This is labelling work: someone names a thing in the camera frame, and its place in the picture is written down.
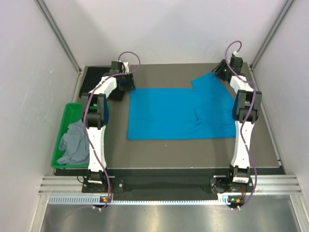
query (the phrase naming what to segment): metal floor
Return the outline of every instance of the metal floor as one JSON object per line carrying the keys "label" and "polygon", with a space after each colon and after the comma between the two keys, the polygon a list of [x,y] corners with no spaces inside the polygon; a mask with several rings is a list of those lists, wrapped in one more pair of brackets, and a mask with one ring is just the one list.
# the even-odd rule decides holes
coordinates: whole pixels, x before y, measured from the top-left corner
{"label": "metal floor", "polygon": [[217,205],[111,205],[101,213],[78,205],[48,205],[42,232],[299,232],[289,196],[255,196],[240,212]]}
{"label": "metal floor", "polygon": [[[192,88],[191,80],[212,71],[215,63],[141,65],[134,74],[136,88]],[[251,80],[248,65],[242,72]],[[233,89],[226,89],[235,97]],[[106,129],[105,159],[109,169],[227,168],[232,160],[235,139],[128,140],[130,95],[121,102],[110,101],[110,120]],[[252,133],[250,150],[257,167],[279,167],[277,156],[260,114]]]}

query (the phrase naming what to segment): gray cloth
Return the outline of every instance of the gray cloth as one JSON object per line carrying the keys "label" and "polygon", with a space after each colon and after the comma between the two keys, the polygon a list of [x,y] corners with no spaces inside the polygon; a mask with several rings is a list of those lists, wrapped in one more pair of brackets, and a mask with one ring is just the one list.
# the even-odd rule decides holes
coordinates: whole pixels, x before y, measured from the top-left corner
{"label": "gray cloth", "polygon": [[85,137],[82,120],[68,126],[59,143],[59,150],[66,151],[63,157],[57,160],[58,164],[88,164],[89,163],[89,142]]}

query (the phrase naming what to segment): cable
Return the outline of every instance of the cable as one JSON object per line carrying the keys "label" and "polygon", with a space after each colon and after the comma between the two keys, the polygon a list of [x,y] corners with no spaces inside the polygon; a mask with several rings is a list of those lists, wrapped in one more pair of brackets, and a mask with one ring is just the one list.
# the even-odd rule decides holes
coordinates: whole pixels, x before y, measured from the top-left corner
{"label": "cable", "polygon": [[126,67],[125,67],[125,64],[124,63],[122,63],[122,66],[123,66],[123,68],[122,68],[122,73],[125,73],[126,72]]}
{"label": "cable", "polygon": [[237,50],[237,52],[240,51],[240,49],[241,49],[241,47],[242,47],[241,41],[236,40],[236,41],[232,42],[232,43],[227,47],[227,49],[226,49],[226,51],[225,51],[225,62],[226,62],[226,64],[227,64],[228,68],[230,69],[230,71],[231,71],[239,80],[241,80],[242,82],[247,83],[247,84],[253,84],[252,102],[251,102],[251,105],[250,105],[250,107],[249,107],[249,110],[248,110],[248,112],[247,112],[247,114],[246,114],[246,116],[245,116],[245,118],[244,118],[244,120],[243,120],[243,122],[242,122],[242,125],[241,125],[241,127],[240,127],[240,136],[241,136],[241,139],[243,140],[243,142],[244,142],[244,144],[245,144],[245,147],[246,147],[246,150],[247,150],[247,153],[248,153],[248,156],[249,156],[249,163],[253,166],[254,177],[255,177],[255,179],[254,179],[254,186],[253,186],[253,189],[252,189],[252,192],[251,192],[250,196],[248,197],[247,201],[246,201],[242,206],[240,206],[240,208],[239,208],[239,209],[242,209],[242,208],[245,207],[245,206],[248,204],[248,202],[251,200],[251,198],[252,198],[252,196],[253,196],[253,193],[254,193],[254,191],[255,191],[255,188],[256,188],[256,184],[257,184],[257,170],[256,170],[256,166],[255,166],[255,163],[254,163],[254,160],[253,160],[252,155],[251,155],[251,153],[250,153],[250,150],[249,150],[249,148],[248,148],[248,146],[247,146],[247,144],[246,144],[246,141],[245,141],[245,139],[244,139],[244,137],[243,137],[243,134],[242,134],[243,126],[245,125],[245,122],[247,121],[247,119],[248,119],[248,117],[249,117],[249,115],[250,115],[250,113],[251,113],[251,111],[252,111],[252,108],[253,108],[253,105],[254,105],[254,101],[255,101],[256,91],[257,91],[257,90],[256,90],[256,84],[255,84],[254,81],[244,81],[241,77],[239,77],[239,76],[237,75],[237,73],[232,69],[232,67],[231,67],[231,66],[229,65],[229,63],[227,62],[227,52],[228,52],[229,48],[230,48],[233,44],[235,44],[235,43],[240,43],[240,46],[239,46],[239,49]]}
{"label": "cable", "polygon": [[[125,51],[125,52],[123,52],[123,53],[121,53],[121,54],[119,55],[118,60],[120,60],[120,57],[121,57],[123,54],[126,54],[126,53],[130,53],[130,54],[135,55],[136,58],[139,60],[139,65],[138,65],[138,67],[137,67],[135,70],[133,70],[133,71],[131,71],[131,72],[127,72],[125,75],[131,74],[131,73],[135,73],[135,72],[140,68],[140,58],[139,58],[139,56],[136,55],[134,52]],[[96,153],[96,151],[95,151],[95,148],[94,148],[92,142],[91,142],[90,139],[89,139],[89,135],[88,135],[88,132],[87,132],[87,127],[86,127],[86,119],[87,119],[87,114],[88,114],[89,106],[90,106],[90,103],[91,103],[91,100],[92,100],[92,98],[93,98],[93,95],[94,95],[95,91],[96,91],[98,88],[100,88],[100,87],[102,86],[102,84],[103,84],[106,80],[108,80],[108,79],[110,79],[110,78],[112,78],[112,77],[115,77],[115,76],[120,76],[120,75],[123,75],[123,73],[117,73],[117,74],[110,75],[110,76],[107,77],[105,80],[103,80],[102,83],[100,83],[98,86],[96,86],[96,87],[93,89],[92,93],[90,94],[90,97],[89,97],[89,100],[88,100],[88,103],[87,103],[87,107],[86,107],[86,111],[85,111],[85,114],[84,114],[84,133],[85,133],[85,136],[86,136],[86,138],[88,139],[89,144],[91,145],[91,147],[92,147],[92,149],[93,149],[93,153],[94,153],[94,155],[95,155],[97,161],[99,162],[100,166],[102,167],[102,169],[103,169],[103,171],[104,171],[104,174],[105,174],[105,176],[106,176],[106,179],[107,179],[107,185],[108,185],[108,190],[107,190],[107,191],[108,191],[108,193],[107,193],[107,201],[106,201],[105,205],[102,207],[102,209],[105,209],[105,208],[108,206],[107,204],[108,204],[108,202],[109,202],[109,200],[110,200],[110,193],[111,193],[111,183],[110,183],[109,176],[108,176],[108,174],[107,174],[107,172],[106,172],[106,170],[105,170],[105,168],[104,168],[102,162],[99,160],[99,158],[98,158],[98,156],[97,156],[97,153]],[[79,208],[77,208],[77,209],[74,209],[72,212],[70,212],[69,214],[67,214],[66,216],[64,216],[64,217],[63,217],[58,223],[56,223],[56,224],[52,223],[52,221],[51,221],[51,219],[50,219],[50,215],[49,215],[49,217],[48,217],[49,224],[50,224],[52,227],[57,227],[57,226],[60,225],[64,220],[66,220],[68,217],[70,217],[71,215],[73,215],[74,213],[76,213],[77,211],[79,211],[80,209],[92,208],[92,207],[93,207],[92,205],[83,205],[83,206],[81,206],[81,207],[79,207]]]}
{"label": "cable", "polygon": [[78,176],[77,176],[77,181],[78,181],[79,183],[84,184],[82,181],[79,180]]}

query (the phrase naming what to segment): gray table surface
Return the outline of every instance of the gray table surface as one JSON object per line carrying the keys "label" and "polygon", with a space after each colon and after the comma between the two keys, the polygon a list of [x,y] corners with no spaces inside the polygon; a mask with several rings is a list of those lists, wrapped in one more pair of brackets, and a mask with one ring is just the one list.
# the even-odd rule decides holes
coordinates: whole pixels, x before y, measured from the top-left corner
{"label": "gray table surface", "polygon": [[[209,73],[217,64],[141,65],[134,74],[136,88],[192,88],[191,80]],[[245,63],[242,72],[251,79]],[[232,97],[233,89],[224,83]],[[234,153],[235,139],[143,140],[127,139],[130,93],[121,102],[110,101],[105,159],[109,169],[226,168]],[[263,113],[256,122],[250,147],[257,167],[278,167]]]}

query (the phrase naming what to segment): black bracket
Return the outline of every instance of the black bracket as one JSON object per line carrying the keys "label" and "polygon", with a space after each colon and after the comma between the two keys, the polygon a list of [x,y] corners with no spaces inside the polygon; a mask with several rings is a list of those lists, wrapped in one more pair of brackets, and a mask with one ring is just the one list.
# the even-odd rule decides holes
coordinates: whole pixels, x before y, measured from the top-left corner
{"label": "black bracket", "polygon": [[[119,74],[124,72],[124,64],[119,61],[112,61],[111,69],[109,73],[104,74],[104,76],[110,76],[113,74]],[[117,88],[114,89],[109,98],[116,101],[121,101],[125,91],[135,89],[133,74],[123,74],[115,77],[117,81]]]}
{"label": "black bracket", "polygon": [[[237,75],[242,75],[240,73],[243,64],[241,57],[232,56],[229,64]],[[232,71],[227,66],[225,59],[221,60],[218,66],[211,72],[214,73],[221,80],[227,81],[228,83],[230,83],[232,76],[234,76]]]}
{"label": "black bracket", "polygon": [[[99,181],[99,183],[92,183],[89,180]],[[107,180],[106,176],[102,171],[99,172],[92,172],[88,170],[87,177],[84,179],[84,184],[82,188],[83,193],[100,193],[106,192],[107,190]]]}
{"label": "black bracket", "polygon": [[[233,177],[247,177],[249,181],[247,183],[236,183],[233,182]],[[241,188],[244,188],[245,192],[253,191],[253,182],[250,177],[250,169],[239,169],[238,166],[231,167],[228,171],[227,176],[212,177],[210,178],[211,191],[213,193],[241,193]],[[245,203],[245,199],[242,195],[232,195],[228,197],[228,206],[231,208],[237,208]]]}
{"label": "black bracket", "polygon": [[[239,121],[240,123],[243,122],[252,104],[252,100],[253,92],[238,90],[232,112],[232,117],[234,120]],[[253,108],[247,121],[254,123],[259,118],[261,111],[261,101],[262,93],[260,91],[256,91]]]}
{"label": "black bracket", "polygon": [[125,179],[123,177],[115,177],[113,182],[113,193],[122,193],[124,191]]}
{"label": "black bracket", "polygon": [[[89,101],[90,93],[82,94],[82,121],[84,121],[84,115],[86,107]],[[94,94],[88,109],[86,127],[96,127],[100,130],[107,122],[104,123],[104,102],[106,101],[105,94]]]}

